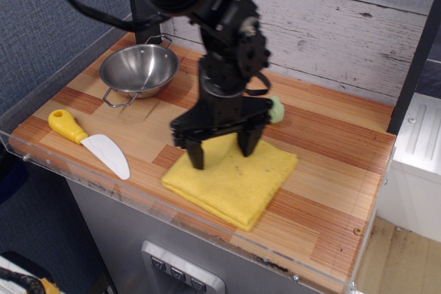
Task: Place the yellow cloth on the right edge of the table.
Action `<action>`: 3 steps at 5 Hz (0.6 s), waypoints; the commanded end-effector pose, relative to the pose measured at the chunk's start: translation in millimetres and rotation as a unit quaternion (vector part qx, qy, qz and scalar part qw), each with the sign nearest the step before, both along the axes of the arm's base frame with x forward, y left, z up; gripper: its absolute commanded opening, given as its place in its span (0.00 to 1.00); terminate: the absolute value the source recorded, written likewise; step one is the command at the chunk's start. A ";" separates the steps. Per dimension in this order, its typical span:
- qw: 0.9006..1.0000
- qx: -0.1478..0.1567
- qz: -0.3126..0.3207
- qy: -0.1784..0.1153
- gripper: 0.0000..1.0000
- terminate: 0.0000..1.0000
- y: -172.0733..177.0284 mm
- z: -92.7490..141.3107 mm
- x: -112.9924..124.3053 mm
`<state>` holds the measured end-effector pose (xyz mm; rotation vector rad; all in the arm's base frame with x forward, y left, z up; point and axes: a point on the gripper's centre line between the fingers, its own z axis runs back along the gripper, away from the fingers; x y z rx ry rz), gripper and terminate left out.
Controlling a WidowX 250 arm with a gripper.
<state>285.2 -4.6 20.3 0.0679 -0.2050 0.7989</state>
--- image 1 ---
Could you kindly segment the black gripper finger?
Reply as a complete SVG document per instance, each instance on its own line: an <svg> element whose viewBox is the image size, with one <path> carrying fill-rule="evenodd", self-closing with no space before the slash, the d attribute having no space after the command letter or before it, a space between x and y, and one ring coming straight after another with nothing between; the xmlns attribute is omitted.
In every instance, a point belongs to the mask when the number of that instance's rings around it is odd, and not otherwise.
<svg viewBox="0 0 441 294"><path fill-rule="evenodd" d="M201 141L187 140L186 150L193 167L199 170L204 169L204 153Z"/></svg>
<svg viewBox="0 0 441 294"><path fill-rule="evenodd" d="M257 127L244 128L238 132L238 146L244 157L248 157L254 152L264 129L264 125L259 125Z"/></svg>

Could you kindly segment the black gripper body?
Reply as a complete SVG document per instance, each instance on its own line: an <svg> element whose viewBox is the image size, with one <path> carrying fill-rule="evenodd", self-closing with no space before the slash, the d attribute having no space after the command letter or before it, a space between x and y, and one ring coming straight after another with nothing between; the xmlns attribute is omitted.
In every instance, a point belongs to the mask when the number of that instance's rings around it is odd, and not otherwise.
<svg viewBox="0 0 441 294"><path fill-rule="evenodd" d="M174 144L186 149L187 140L204 141L244 128L268 125L269 98L237 94L228 98L215 96L202 89L199 100L171 122Z"/></svg>

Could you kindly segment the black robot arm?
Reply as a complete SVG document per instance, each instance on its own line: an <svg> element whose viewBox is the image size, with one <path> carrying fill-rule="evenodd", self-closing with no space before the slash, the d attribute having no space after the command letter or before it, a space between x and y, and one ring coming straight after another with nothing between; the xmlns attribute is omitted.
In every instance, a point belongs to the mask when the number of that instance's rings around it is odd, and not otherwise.
<svg viewBox="0 0 441 294"><path fill-rule="evenodd" d="M174 144L188 152L196 169L204 167L202 142L235 133L250 155L273 105L267 90L249 90L261 78L269 50L252 0L147 0L164 17L187 17L200 28L206 53L198 62L198 101L171 124Z"/></svg>

